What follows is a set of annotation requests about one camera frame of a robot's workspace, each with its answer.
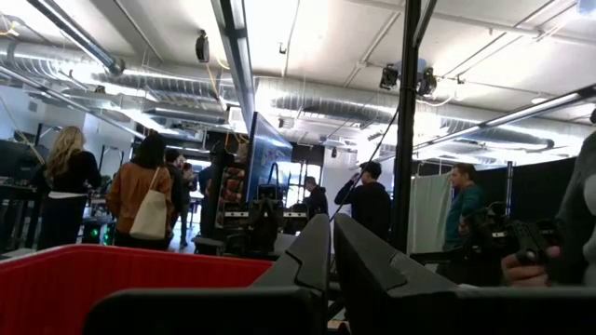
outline window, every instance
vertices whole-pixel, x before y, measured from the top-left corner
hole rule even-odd
[[[306,163],[291,163],[290,172],[290,188],[286,197],[286,207],[302,202],[305,197],[310,195],[305,188],[307,176],[315,177],[317,183],[320,184],[321,167]]]

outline display monitor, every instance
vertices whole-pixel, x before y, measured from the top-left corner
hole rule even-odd
[[[278,184],[283,194],[288,191],[290,177],[291,144],[264,116],[255,112],[252,118],[249,143],[248,182],[245,185],[246,201],[257,197],[259,185],[269,183],[269,173],[278,163]],[[276,183],[274,172],[271,183]]]

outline blonde hair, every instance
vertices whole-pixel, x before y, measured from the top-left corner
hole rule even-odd
[[[68,169],[68,161],[73,154],[83,151],[85,136],[77,127],[66,127],[54,142],[52,150],[47,158],[46,179],[52,181],[54,177],[61,175]]]

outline red bin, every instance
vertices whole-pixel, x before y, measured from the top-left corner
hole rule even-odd
[[[272,262],[68,246],[0,261],[0,334],[78,335],[94,303],[127,288],[244,288]]]

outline person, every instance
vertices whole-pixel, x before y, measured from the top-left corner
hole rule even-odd
[[[457,196],[447,214],[443,251],[462,246],[469,233],[469,227],[463,219],[484,206],[484,192],[474,182],[475,180],[476,169],[473,165],[466,163],[454,165],[451,183],[457,191]]]
[[[515,287],[596,287],[596,132],[583,142],[556,218],[562,243],[547,249],[549,266],[523,265],[515,254],[501,261]]]
[[[350,181],[337,193],[335,205],[351,204],[352,218],[375,235],[387,240],[391,198],[386,192],[385,186],[377,181],[383,172],[381,165],[376,162],[368,162],[361,164],[360,168],[362,169],[362,185],[351,190],[354,183],[358,181],[359,174],[352,176]]]
[[[183,174],[177,167],[179,159],[178,150],[168,149],[166,151],[166,168],[171,179],[171,202],[174,205],[174,213],[169,224],[172,232],[174,232],[178,216],[183,212]]]
[[[164,225],[166,225],[166,235],[170,232],[171,221],[169,218],[171,218],[174,206],[171,202],[172,185],[169,172],[164,168],[165,150],[164,139],[161,135],[153,133],[141,142],[132,160],[118,170],[110,193],[105,199],[106,206],[117,217],[114,241],[116,246],[155,250],[168,248],[167,236],[164,236],[163,240],[155,241],[141,240],[130,236],[132,223],[134,223],[141,202],[149,192],[152,182],[153,190],[166,195],[168,218]]]
[[[215,162],[215,152],[211,151],[209,153],[209,159],[211,161],[211,165],[208,167],[203,168],[200,172],[198,172],[198,190],[203,194],[203,199],[201,200],[201,214],[199,227],[201,233],[206,232],[209,228],[207,228],[207,215],[209,210],[209,193],[207,192],[207,185],[209,184],[212,176],[213,176],[213,163]]]
[[[315,177],[310,176],[305,178],[305,188],[310,192],[310,196],[304,200],[304,203],[308,206],[308,219],[312,219],[317,214],[329,216],[325,188],[318,186]]]
[[[95,156],[83,150],[85,136],[77,127],[64,128],[54,142],[47,162],[32,184],[49,193],[44,202],[38,250],[76,243],[88,199],[88,187],[100,187],[102,175]]]
[[[188,242],[186,242],[186,220],[188,219],[188,210],[190,208],[190,193],[196,191],[196,177],[193,173],[193,165],[190,163],[183,164],[183,207],[180,212],[181,221],[181,235],[180,235],[180,247],[186,248]]]

